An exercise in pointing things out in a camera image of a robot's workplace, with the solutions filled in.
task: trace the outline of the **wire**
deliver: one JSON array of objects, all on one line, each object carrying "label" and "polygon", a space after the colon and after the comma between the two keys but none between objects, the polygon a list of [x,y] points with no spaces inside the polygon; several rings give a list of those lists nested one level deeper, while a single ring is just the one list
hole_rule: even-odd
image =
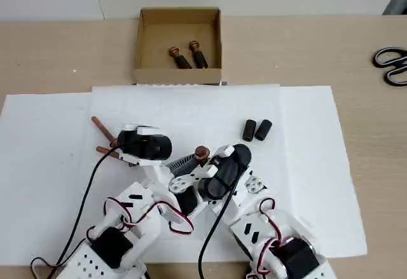
[{"label": "wire", "polygon": [[190,225],[190,227],[191,227],[191,231],[181,231],[181,230],[174,229],[171,225],[171,222],[169,222],[169,228],[173,233],[177,233],[179,235],[192,234],[194,227],[193,227],[191,220],[189,220],[181,211],[179,211],[177,208],[175,208],[174,206],[172,206],[170,203],[168,203],[166,201],[157,201],[154,204],[152,204],[148,208],[148,210],[136,222],[127,222],[125,219],[123,219],[125,226],[129,227],[129,228],[136,226],[138,223],[140,223],[147,217],[147,215],[150,213],[150,211],[152,211],[152,209],[154,209],[158,205],[165,205],[165,206],[169,207],[171,209],[171,211],[175,212],[179,217],[181,217],[184,221],[186,221],[188,223],[188,225]]},{"label": "wire", "polygon": [[[244,170],[247,170],[247,166],[245,166],[245,165],[242,164],[242,162],[241,162],[241,160],[240,160],[240,157],[239,157],[237,154],[235,154],[235,153],[234,153],[234,155],[235,155],[235,157],[236,157],[236,159],[237,159],[237,161],[238,161],[238,166],[240,167],[240,169],[243,169],[243,167],[244,167]],[[201,251],[200,251],[200,253],[199,253],[199,258],[198,258],[198,272],[199,272],[199,277],[200,277],[200,279],[205,279],[204,273],[203,273],[203,271],[202,271],[202,258],[204,257],[205,249],[206,249],[206,247],[208,246],[208,243],[209,243],[210,239],[212,238],[212,235],[214,234],[214,232],[215,232],[215,230],[216,230],[216,228],[217,228],[217,225],[218,225],[219,222],[221,221],[224,212],[225,212],[226,209],[228,208],[228,205],[229,205],[231,199],[233,198],[233,194],[234,194],[234,192],[235,192],[235,190],[236,190],[237,184],[239,183],[239,178],[240,178],[241,175],[242,175],[242,172],[240,171],[240,172],[237,174],[237,176],[235,177],[235,181],[234,181],[233,184],[232,184],[232,187],[231,187],[231,190],[230,190],[230,192],[229,192],[229,195],[228,195],[228,197],[226,198],[226,200],[224,201],[223,207],[222,207],[222,209],[221,209],[219,215],[217,216],[217,218],[216,218],[214,224],[212,225],[212,228],[210,229],[210,231],[209,231],[209,233],[208,233],[208,236],[206,237],[206,239],[205,239],[205,241],[204,241],[204,243],[203,243],[203,245],[202,245]]]},{"label": "wire", "polygon": [[260,202],[260,206],[259,206],[259,211],[261,214],[265,215],[268,219],[268,222],[273,226],[276,234],[277,234],[277,241],[279,242],[279,245],[282,243],[282,233],[280,228],[278,227],[278,225],[263,211],[263,209],[261,209],[261,206],[264,204],[264,202],[266,201],[272,201],[272,205],[270,209],[274,209],[275,208],[275,200],[273,198],[265,198],[264,200],[262,200]]},{"label": "wire", "polygon": [[58,264],[50,264],[47,260],[45,260],[45,259],[42,258],[42,257],[35,257],[35,258],[33,258],[33,260],[31,260],[31,262],[30,262],[30,270],[31,270],[31,274],[33,275],[33,277],[34,277],[35,279],[39,279],[39,276],[38,276],[38,274],[37,274],[37,272],[36,272],[36,270],[35,270],[35,265],[34,265],[34,263],[35,263],[37,260],[40,260],[42,263],[44,263],[45,265],[47,265],[49,268],[53,268],[53,269],[57,270],[59,267],[61,267],[62,265],[64,265],[64,264],[73,256],[73,254],[77,251],[77,249],[79,248],[79,246],[80,246],[85,240],[86,240],[86,239],[82,239],[82,240],[77,244],[77,246],[75,247],[75,249],[69,254],[69,256],[68,256],[65,260],[63,260],[61,263],[58,263]]},{"label": "wire", "polygon": [[[73,226],[73,228],[72,228],[71,235],[69,236],[68,241],[67,241],[67,243],[66,243],[66,245],[65,245],[65,248],[63,249],[61,255],[59,256],[56,265],[59,265],[59,264],[61,263],[61,261],[63,260],[63,258],[64,258],[64,256],[65,256],[66,252],[68,251],[69,246],[70,246],[71,243],[72,243],[72,239],[74,238],[76,229],[78,228],[79,220],[81,219],[82,212],[83,212],[83,207],[85,206],[86,198],[87,198],[87,196],[88,196],[88,194],[89,194],[90,186],[92,185],[93,179],[94,179],[94,177],[95,177],[96,170],[99,168],[100,164],[101,164],[111,153],[113,153],[115,150],[117,150],[117,149],[119,149],[119,148],[121,148],[121,147],[122,147],[122,146],[117,146],[117,147],[113,147],[112,149],[110,149],[105,155],[103,155],[103,156],[100,158],[100,160],[99,160],[99,161],[96,163],[96,165],[94,166],[93,171],[92,171],[92,174],[91,174],[91,176],[90,176],[90,178],[89,178],[88,186],[86,187],[85,193],[84,193],[84,195],[83,195],[82,202],[81,202],[81,206],[80,206],[80,208],[79,208],[78,215],[76,216],[76,220],[75,220],[74,226]],[[57,270],[56,268],[53,268],[53,269],[51,270],[51,273],[46,277],[46,279],[51,279],[52,276],[55,274],[56,270]]]},{"label": "wire", "polygon": [[268,241],[265,243],[265,245],[261,249],[259,259],[257,260],[257,266],[256,266],[256,268],[257,268],[256,271],[261,275],[268,275],[270,273],[270,271],[268,271],[267,269],[260,269],[260,268],[263,265],[263,259],[266,254],[266,250],[269,249],[273,245],[274,242],[278,242],[278,240],[276,238],[268,239]]},{"label": "wire", "polygon": [[261,249],[260,255],[259,255],[259,259],[257,261],[257,272],[261,275],[268,275],[270,273],[270,271],[268,271],[267,269],[261,269],[261,266],[263,265],[263,259],[266,253],[266,250],[268,248],[270,248],[274,242],[277,242],[276,247],[279,247],[282,244],[282,233],[280,228],[278,227],[278,225],[268,216],[268,214],[266,214],[266,212],[263,211],[263,209],[261,208],[261,206],[263,206],[264,202],[266,201],[271,201],[272,204],[270,206],[270,209],[273,210],[275,208],[275,200],[273,198],[265,198],[260,202],[259,205],[259,211],[261,214],[265,215],[268,219],[268,222],[273,226],[276,234],[277,234],[277,238],[270,238],[268,239],[268,241],[265,243],[265,245],[263,246],[263,248]]}]

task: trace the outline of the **black rubber cap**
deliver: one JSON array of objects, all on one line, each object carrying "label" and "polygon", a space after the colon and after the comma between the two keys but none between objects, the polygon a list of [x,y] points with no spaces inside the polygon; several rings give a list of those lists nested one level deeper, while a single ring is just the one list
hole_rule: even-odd
[{"label": "black rubber cap", "polygon": [[251,119],[246,120],[246,124],[244,125],[244,129],[243,129],[242,139],[244,141],[249,141],[249,142],[252,141],[255,130],[256,130],[256,122]]},{"label": "black rubber cap", "polygon": [[257,132],[254,135],[254,137],[260,141],[265,140],[268,132],[272,128],[272,125],[273,123],[270,120],[264,119],[261,122],[259,128],[257,129]]}]

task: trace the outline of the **screw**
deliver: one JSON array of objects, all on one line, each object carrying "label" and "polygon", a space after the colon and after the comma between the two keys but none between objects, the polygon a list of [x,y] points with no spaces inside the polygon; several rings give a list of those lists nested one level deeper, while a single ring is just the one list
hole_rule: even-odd
[{"label": "screw", "polygon": [[174,58],[176,61],[176,64],[178,68],[180,69],[192,69],[192,66],[190,66],[190,63],[186,60],[186,58],[183,55],[179,54],[179,48],[176,46],[170,47],[169,55]]},{"label": "screw", "polygon": [[202,53],[199,50],[199,43],[197,41],[190,41],[190,50],[192,51],[193,60],[198,68],[208,68],[208,63]]}]

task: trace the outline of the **hole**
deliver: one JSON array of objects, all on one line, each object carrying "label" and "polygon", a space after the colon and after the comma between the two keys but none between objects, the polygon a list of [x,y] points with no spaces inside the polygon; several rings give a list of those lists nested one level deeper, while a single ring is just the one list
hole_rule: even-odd
[{"label": "hole", "polygon": [[132,200],[142,200],[142,195],[140,194],[130,194],[128,198],[131,198]]},{"label": "hole", "polygon": [[252,228],[252,224],[251,223],[247,223],[246,227],[244,228],[244,234],[248,235],[250,233],[250,229]]},{"label": "hole", "polygon": [[253,232],[253,235],[252,235],[252,243],[253,243],[253,244],[256,244],[258,238],[259,238],[259,232],[258,232],[258,231]]},{"label": "hole", "polygon": [[121,202],[120,205],[123,206],[123,207],[126,207],[126,208],[133,207],[133,203],[127,203],[125,201]]}]

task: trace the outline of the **rubber grip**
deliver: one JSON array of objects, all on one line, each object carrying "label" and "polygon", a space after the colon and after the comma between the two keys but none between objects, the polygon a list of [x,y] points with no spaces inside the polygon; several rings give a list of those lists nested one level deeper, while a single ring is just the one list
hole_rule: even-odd
[{"label": "rubber grip", "polygon": [[244,141],[248,141],[248,142],[252,141],[255,130],[256,130],[256,122],[251,119],[246,120],[246,124],[244,125],[244,129],[243,129],[242,139]]},{"label": "rubber grip", "polygon": [[192,69],[192,66],[190,65],[190,63],[188,63],[188,61],[186,60],[186,58],[183,55],[179,55],[178,57],[175,57],[174,60],[176,61],[178,68]]},{"label": "rubber grip", "polygon": [[254,134],[254,138],[263,141],[266,139],[266,136],[270,129],[272,128],[273,123],[270,120],[264,119],[259,128],[257,129],[256,134]]},{"label": "rubber grip", "polygon": [[208,68],[208,63],[206,62],[206,59],[204,57],[204,54],[202,53],[202,51],[197,50],[197,51],[193,51],[193,60],[195,62],[195,65],[197,66],[197,68]]}]

